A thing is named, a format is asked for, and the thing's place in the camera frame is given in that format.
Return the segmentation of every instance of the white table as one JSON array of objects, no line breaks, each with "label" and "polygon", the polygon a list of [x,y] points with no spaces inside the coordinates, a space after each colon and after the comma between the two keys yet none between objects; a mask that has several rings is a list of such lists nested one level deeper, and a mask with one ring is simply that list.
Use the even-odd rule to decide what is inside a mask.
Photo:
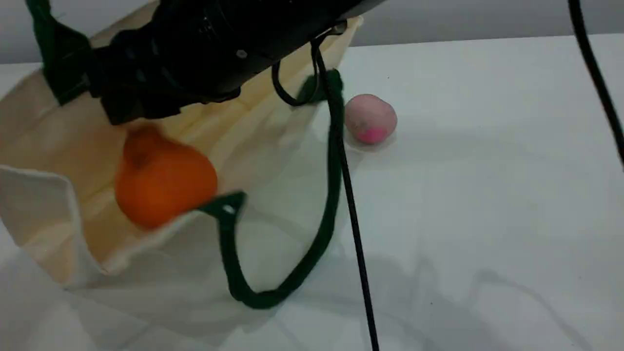
[{"label": "white table", "polygon": [[[624,114],[624,35],[592,42]],[[0,66],[0,94],[36,67]],[[399,115],[352,160],[382,350],[622,348],[624,177],[573,38],[357,47],[341,70],[347,97]],[[218,349],[366,350],[347,222],[337,234],[341,255]],[[212,349],[68,297],[6,233],[0,255],[3,349]]]}]

